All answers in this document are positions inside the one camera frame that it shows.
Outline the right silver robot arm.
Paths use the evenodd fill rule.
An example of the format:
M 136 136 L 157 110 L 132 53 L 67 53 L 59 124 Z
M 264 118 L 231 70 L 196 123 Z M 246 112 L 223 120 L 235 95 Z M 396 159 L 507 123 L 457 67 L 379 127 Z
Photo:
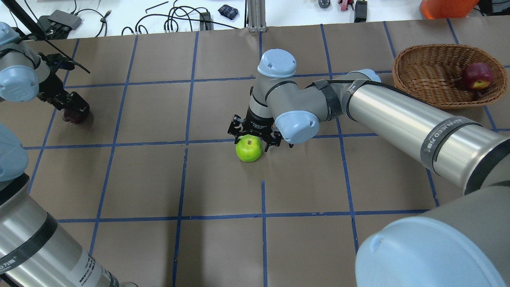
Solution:
M 371 69 L 301 89 L 295 57 L 264 52 L 246 116 L 228 134 L 293 146 L 343 116 L 450 182 L 459 198 L 386 225 L 359 245 L 359 287 L 508 287 L 509 138 L 381 82 Z

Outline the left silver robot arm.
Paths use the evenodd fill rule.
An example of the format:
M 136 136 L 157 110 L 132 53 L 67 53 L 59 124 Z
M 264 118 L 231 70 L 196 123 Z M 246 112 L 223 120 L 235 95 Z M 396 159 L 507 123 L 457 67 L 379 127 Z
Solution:
M 1 101 L 38 98 L 64 111 L 68 122 L 85 120 L 89 104 L 67 92 L 56 75 L 78 64 L 62 51 L 35 53 L 27 40 L 1 23 Z M 1 280 L 11 287 L 134 287 L 120 282 L 29 195 L 27 165 L 22 143 L 1 125 Z

